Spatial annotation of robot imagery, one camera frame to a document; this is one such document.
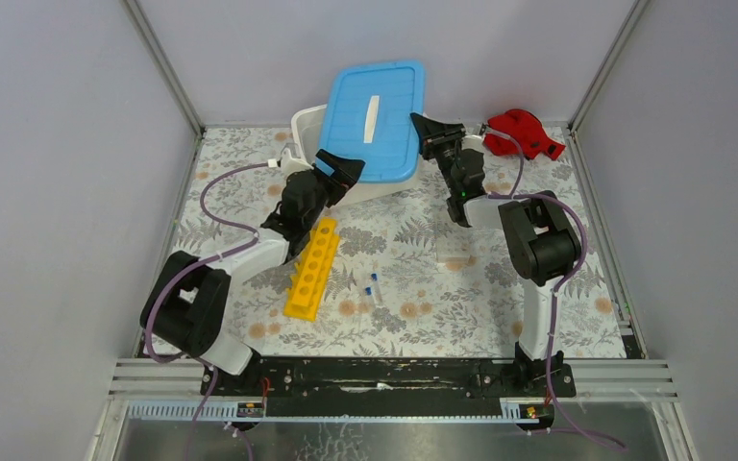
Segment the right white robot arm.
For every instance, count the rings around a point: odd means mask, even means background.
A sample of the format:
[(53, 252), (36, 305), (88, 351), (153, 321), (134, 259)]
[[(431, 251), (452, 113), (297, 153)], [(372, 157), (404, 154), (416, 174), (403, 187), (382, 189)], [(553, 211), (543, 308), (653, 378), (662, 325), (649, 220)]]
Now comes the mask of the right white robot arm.
[(466, 148), (465, 128), (413, 112), (419, 154), (435, 161), (449, 196), (450, 219), (463, 228), (502, 231), (511, 265), (524, 290), (523, 330), (515, 346), (512, 373), (522, 394), (535, 396), (560, 369), (562, 352), (553, 339), (558, 291), (583, 261), (582, 223), (550, 191), (494, 196), (483, 186), (484, 155)]

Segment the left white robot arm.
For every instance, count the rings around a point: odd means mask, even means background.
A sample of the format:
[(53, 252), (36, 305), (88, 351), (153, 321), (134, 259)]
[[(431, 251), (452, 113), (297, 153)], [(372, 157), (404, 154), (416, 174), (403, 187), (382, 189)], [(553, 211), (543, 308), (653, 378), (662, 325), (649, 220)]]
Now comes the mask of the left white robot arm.
[(165, 261), (140, 314), (148, 355), (158, 363), (175, 360), (154, 350), (155, 339), (215, 371), (238, 395), (259, 382), (259, 353), (223, 328), (234, 284), (267, 270), (293, 266), (287, 304), (291, 313), (314, 318), (336, 255), (335, 223), (323, 218), (358, 183), (365, 167), (360, 159), (341, 158), (321, 150), (310, 169), (290, 174), (282, 197), (258, 227), (245, 226), (247, 241), (201, 258), (184, 251)]

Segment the blue plastic bin lid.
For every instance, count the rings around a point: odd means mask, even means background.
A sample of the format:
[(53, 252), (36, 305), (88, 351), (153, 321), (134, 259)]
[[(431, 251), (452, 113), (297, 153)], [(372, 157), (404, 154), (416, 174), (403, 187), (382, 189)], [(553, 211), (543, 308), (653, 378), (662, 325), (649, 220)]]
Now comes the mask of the blue plastic bin lid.
[(409, 180), (417, 169), (412, 113), (424, 111), (426, 69), (415, 60), (348, 67), (333, 80), (318, 147), (364, 162), (361, 183)]

